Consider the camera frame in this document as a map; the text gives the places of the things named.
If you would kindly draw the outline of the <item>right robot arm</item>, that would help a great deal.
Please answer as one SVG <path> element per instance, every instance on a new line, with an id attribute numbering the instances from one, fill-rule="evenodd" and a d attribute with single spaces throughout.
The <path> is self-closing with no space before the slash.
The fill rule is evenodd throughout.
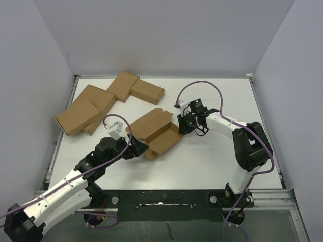
<path id="1" fill-rule="evenodd" d="M 200 131 L 204 136 L 208 131 L 217 131 L 233 141 L 237 169 L 226 184 L 225 202 L 236 206 L 243 199 L 242 192 L 254 174 L 272 157 L 273 151 L 259 122 L 239 123 L 220 114 L 217 109 L 208 109 L 201 99 L 191 102 L 178 100 L 174 105 L 180 110 L 177 115 L 179 134 L 186 135 Z"/>

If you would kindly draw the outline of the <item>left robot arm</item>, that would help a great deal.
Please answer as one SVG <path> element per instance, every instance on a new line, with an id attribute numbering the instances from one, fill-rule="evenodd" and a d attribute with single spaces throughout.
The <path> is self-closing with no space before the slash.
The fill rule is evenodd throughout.
<path id="1" fill-rule="evenodd" d="M 60 182 L 34 200 L 12 205 L 5 214 L 4 233 L 11 241 L 41 241 L 57 223 L 73 212 L 102 203 L 103 190 L 95 182 L 120 159 L 141 156 L 149 149 L 134 137 L 104 137 Z"/>

